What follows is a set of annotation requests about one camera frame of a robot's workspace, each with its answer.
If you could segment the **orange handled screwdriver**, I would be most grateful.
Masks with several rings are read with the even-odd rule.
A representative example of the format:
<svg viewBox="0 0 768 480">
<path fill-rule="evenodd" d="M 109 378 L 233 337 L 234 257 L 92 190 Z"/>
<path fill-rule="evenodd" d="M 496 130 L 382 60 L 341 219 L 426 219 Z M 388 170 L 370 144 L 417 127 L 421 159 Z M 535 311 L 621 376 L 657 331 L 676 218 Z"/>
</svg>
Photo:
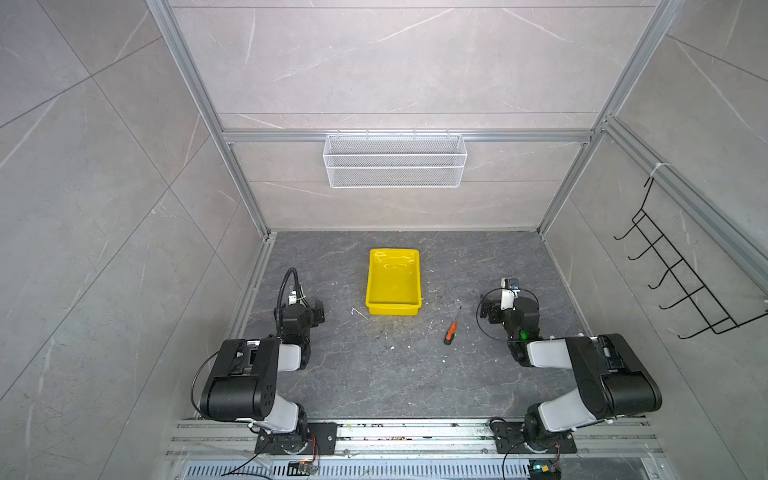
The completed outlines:
<svg viewBox="0 0 768 480">
<path fill-rule="evenodd" d="M 454 338 L 456 336 L 457 327 L 458 327 L 458 317 L 461 314 L 461 310 L 462 310 L 462 307 L 459 307 L 459 309 L 456 312 L 456 315 L 455 315 L 454 319 L 449 324 L 449 327 L 448 327 L 448 329 L 447 329 L 447 331 L 446 331 L 446 333 L 445 333 L 445 335 L 443 337 L 443 343 L 445 345 L 451 345 L 453 343 L 453 341 L 454 341 Z"/>
</svg>

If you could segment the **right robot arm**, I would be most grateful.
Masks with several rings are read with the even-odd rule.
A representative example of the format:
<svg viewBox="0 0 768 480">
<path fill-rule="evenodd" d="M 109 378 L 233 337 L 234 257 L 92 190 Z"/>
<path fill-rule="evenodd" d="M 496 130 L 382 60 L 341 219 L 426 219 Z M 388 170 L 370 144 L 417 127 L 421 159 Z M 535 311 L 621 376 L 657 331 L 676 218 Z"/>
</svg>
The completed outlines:
<svg viewBox="0 0 768 480">
<path fill-rule="evenodd" d="M 527 409 L 514 446 L 545 452 L 581 427 L 662 406 L 659 386 L 622 335 L 546 339 L 540 335 L 538 298 L 528 290 L 523 295 L 511 287 L 489 291 L 478 303 L 476 319 L 503 327 L 501 341 L 520 366 L 573 374 L 574 389 Z"/>
</svg>

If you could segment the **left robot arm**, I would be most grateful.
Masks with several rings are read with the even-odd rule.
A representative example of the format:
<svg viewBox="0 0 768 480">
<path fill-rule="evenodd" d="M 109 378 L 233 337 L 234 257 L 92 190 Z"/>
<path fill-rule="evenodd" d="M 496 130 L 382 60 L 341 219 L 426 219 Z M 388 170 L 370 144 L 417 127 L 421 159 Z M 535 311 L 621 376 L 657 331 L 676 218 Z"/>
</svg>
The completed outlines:
<svg viewBox="0 0 768 480">
<path fill-rule="evenodd" d="M 205 419 L 246 422 L 286 448 L 298 449 L 310 440 L 306 411 L 278 394 L 277 377 L 307 367 L 311 330 L 325 321 L 324 308 L 319 300 L 312 306 L 296 301 L 275 314 L 276 336 L 222 343 L 196 408 Z"/>
</svg>

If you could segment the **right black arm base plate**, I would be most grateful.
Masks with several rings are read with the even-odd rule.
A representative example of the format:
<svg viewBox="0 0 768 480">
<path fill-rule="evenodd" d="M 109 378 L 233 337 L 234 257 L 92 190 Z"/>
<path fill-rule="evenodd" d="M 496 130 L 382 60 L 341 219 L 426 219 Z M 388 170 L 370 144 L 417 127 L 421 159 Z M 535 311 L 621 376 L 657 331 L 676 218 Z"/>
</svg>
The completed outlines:
<svg viewBox="0 0 768 480">
<path fill-rule="evenodd" d="M 500 454 L 575 454 L 577 446 L 570 432 L 537 431 L 523 421 L 500 417 L 489 420 L 497 452 Z"/>
</svg>

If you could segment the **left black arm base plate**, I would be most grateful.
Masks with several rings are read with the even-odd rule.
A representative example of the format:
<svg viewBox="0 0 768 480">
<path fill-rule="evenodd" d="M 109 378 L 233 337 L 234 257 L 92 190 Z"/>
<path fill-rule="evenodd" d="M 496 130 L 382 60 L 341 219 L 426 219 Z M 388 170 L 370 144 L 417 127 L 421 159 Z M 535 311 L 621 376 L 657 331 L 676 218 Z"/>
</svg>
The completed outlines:
<svg viewBox="0 0 768 480">
<path fill-rule="evenodd" d="M 291 433 L 257 435 L 255 453 L 272 455 L 332 455 L 335 453 L 339 425 L 333 422 L 310 422 L 299 425 Z"/>
</svg>

